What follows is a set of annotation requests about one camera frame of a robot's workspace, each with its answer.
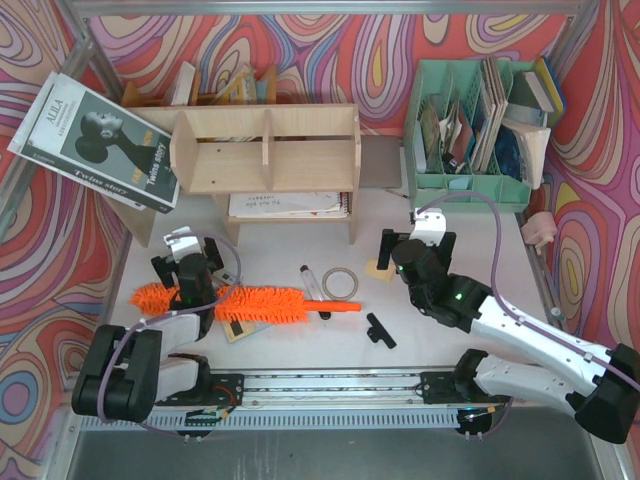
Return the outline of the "black and white stapler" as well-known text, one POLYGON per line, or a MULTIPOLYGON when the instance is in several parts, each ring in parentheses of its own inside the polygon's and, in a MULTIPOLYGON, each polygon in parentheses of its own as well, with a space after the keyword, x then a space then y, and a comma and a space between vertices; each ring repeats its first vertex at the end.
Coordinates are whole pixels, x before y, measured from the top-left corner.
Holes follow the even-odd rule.
POLYGON ((222 286, 227 285, 231 286, 233 284, 241 284, 241 281, 237 278, 234 273, 230 273, 225 269, 220 269, 212 273, 212 279, 216 284, 222 286))

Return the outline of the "orange microfiber duster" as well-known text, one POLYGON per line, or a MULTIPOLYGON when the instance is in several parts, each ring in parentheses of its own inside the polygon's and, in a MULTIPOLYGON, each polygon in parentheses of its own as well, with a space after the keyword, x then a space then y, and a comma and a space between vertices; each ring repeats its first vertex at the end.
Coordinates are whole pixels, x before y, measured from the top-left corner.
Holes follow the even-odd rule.
POLYGON ((178 287, 164 287, 150 283, 134 291, 129 304, 142 314, 158 316, 169 311, 196 309, 198 313, 211 312, 221 322, 251 321, 269 324, 306 322, 309 312, 360 312, 358 303, 349 301, 307 300, 304 292, 284 287, 221 286, 213 291, 218 299, 210 306, 204 300, 182 294, 178 287))

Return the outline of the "white marker black cap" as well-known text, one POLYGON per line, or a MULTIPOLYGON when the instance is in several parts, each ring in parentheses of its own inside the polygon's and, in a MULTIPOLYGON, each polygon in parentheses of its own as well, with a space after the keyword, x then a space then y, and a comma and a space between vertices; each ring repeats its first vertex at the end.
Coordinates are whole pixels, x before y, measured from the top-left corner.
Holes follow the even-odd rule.
POLYGON ((300 275, 310 299, 320 302, 325 301, 326 297, 324 296, 314 273, 306 264, 300 267, 300 275))

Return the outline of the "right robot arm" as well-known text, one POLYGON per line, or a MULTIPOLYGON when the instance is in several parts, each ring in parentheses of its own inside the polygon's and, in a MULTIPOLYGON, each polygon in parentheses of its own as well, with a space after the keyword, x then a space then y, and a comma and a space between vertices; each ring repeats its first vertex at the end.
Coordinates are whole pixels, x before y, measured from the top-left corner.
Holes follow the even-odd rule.
POLYGON ((595 437, 622 444, 639 409, 639 353, 574 337, 519 310, 491 287, 448 271, 456 235, 437 242, 385 229, 378 268, 393 265, 411 305, 449 328, 505 344, 526 363, 469 349, 454 369, 461 396, 516 397, 571 415, 595 437))

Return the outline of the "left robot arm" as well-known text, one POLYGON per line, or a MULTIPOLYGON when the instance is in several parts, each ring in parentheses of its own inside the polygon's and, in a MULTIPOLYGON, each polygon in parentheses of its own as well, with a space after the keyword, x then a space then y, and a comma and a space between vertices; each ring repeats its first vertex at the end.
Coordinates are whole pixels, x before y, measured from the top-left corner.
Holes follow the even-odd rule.
POLYGON ((156 404, 203 405, 214 398, 208 361, 177 349, 208 334, 218 300, 211 274, 224 263, 214 239, 188 232, 167 236, 171 253, 151 260, 161 285, 178 288, 160 320, 96 330, 72 393, 74 413, 140 423, 156 404))

